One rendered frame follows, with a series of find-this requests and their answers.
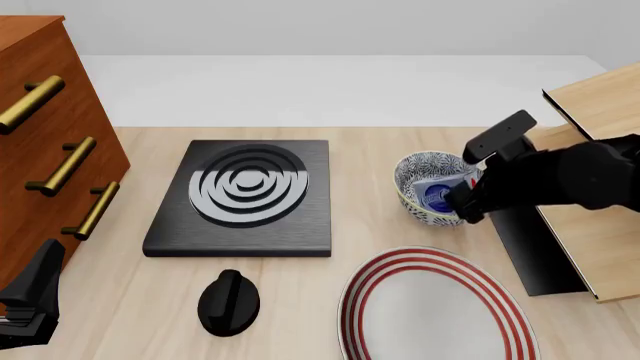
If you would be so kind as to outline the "pale wooden box black inside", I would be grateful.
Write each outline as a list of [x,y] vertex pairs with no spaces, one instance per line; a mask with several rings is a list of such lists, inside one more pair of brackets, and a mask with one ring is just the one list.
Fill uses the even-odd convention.
[[[529,132],[538,149],[640,134],[640,61],[542,93],[566,123]],[[491,221],[529,296],[640,297],[639,213],[542,206],[495,212]]]

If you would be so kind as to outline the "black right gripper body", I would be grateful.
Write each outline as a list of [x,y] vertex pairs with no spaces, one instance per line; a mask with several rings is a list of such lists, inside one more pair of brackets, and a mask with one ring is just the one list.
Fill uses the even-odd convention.
[[530,152],[489,167],[473,190],[482,213],[517,206],[560,205],[560,151]]

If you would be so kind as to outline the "cream cheese box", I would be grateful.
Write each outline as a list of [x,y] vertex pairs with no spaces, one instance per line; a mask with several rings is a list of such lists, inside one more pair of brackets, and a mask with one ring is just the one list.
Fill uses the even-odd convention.
[[445,195],[461,182],[473,188],[481,177],[480,170],[452,176],[436,176],[413,182],[413,190],[420,205],[431,212],[453,215],[454,210],[445,200]]

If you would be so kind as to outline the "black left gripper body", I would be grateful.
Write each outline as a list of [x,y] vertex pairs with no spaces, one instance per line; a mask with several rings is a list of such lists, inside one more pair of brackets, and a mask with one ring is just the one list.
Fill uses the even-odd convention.
[[57,304],[4,302],[6,314],[0,316],[0,350],[49,344],[58,326]]

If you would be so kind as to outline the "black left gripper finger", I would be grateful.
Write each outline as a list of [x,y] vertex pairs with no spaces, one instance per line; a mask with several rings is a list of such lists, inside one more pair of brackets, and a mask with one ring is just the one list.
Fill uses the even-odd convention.
[[0,303],[7,311],[18,308],[35,312],[58,312],[58,288],[65,248],[56,239],[48,239],[36,251],[27,266],[3,290]]

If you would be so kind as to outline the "white plate with red rings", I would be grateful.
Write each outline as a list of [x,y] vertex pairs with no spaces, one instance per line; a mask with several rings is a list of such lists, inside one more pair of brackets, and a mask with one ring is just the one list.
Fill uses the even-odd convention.
[[338,305],[344,360],[541,360],[516,299],[484,269],[439,248],[383,251]]

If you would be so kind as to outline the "flat black stove plate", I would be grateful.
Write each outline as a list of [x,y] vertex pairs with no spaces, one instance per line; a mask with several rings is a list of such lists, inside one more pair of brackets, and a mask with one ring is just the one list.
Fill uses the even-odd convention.
[[327,140],[194,140],[146,257],[330,257]]

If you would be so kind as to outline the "round black stove knob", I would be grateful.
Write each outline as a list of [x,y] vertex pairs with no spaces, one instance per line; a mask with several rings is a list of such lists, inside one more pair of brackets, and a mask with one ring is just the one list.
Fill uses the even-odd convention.
[[239,335],[256,320],[260,296],[255,284],[235,269],[225,269],[200,296],[197,314],[211,335]]

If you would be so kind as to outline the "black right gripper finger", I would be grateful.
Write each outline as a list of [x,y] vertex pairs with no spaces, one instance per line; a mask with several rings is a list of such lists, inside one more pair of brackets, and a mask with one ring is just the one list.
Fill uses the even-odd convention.
[[477,224],[485,217],[489,203],[483,188],[455,186],[446,194],[446,203],[457,217],[468,224]]

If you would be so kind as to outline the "patterned black and white bowl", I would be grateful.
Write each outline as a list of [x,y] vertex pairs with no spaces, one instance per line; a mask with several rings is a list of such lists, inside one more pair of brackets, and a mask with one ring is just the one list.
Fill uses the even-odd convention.
[[413,182],[436,176],[452,176],[474,170],[482,170],[465,163],[462,158],[449,152],[416,152],[402,158],[394,169],[394,185],[402,206],[409,214],[424,224],[437,227],[455,227],[464,221],[453,215],[444,215],[424,209],[413,190]]

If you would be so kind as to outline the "wooden cabinet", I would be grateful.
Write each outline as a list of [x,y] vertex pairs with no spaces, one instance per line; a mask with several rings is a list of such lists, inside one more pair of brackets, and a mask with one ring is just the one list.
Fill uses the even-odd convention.
[[88,239],[130,167],[60,16],[0,16],[0,289]]

